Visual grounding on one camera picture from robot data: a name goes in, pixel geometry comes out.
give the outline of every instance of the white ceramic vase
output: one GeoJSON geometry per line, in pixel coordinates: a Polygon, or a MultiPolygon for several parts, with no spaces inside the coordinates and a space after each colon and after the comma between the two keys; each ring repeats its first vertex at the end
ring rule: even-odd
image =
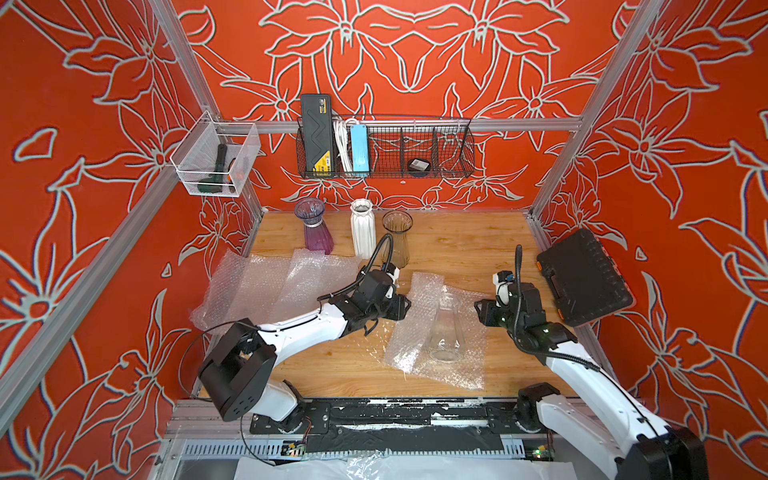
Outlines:
{"type": "Polygon", "coordinates": [[[352,242],[355,255],[370,258],[376,248],[376,219],[373,217],[373,204],[361,198],[354,200],[352,206],[352,242]]]}

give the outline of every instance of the black case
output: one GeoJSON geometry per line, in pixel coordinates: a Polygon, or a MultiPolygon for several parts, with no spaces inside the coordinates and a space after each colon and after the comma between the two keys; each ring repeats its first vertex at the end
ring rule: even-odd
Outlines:
{"type": "Polygon", "coordinates": [[[301,120],[307,171],[323,173],[333,171],[333,123],[330,95],[303,94],[301,120]],[[317,162],[325,158],[329,165],[328,169],[316,170],[317,162]]]}
{"type": "Polygon", "coordinates": [[[634,304],[616,263],[586,228],[540,253],[536,260],[568,326],[579,326],[634,304]]]}

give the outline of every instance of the blue power bank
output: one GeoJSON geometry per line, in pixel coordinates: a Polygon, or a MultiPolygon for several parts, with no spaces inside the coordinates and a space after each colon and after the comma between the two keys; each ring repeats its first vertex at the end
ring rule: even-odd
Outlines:
{"type": "Polygon", "coordinates": [[[368,163],[368,128],[365,125],[353,125],[349,128],[352,138],[352,170],[367,172],[371,169],[368,163]]]}

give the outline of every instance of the yellow label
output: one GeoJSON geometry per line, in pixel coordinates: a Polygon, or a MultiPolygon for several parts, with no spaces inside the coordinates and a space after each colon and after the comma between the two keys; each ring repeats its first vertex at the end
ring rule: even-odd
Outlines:
{"type": "Polygon", "coordinates": [[[330,172],[331,171],[331,152],[327,151],[318,161],[315,163],[315,172],[330,172]]]}

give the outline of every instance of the clear glass vase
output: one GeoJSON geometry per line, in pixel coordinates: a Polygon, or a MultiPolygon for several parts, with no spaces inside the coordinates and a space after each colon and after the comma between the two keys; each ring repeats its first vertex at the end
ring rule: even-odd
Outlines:
{"type": "Polygon", "coordinates": [[[382,224],[392,234],[392,263],[398,268],[404,268],[411,261],[406,235],[413,227],[413,219],[402,210],[392,210],[384,214],[382,224]]]}
{"type": "Polygon", "coordinates": [[[458,362],[464,354],[465,341],[458,319],[458,305],[459,299],[450,293],[443,293],[440,297],[427,343],[429,356],[438,362],[458,362]]]}

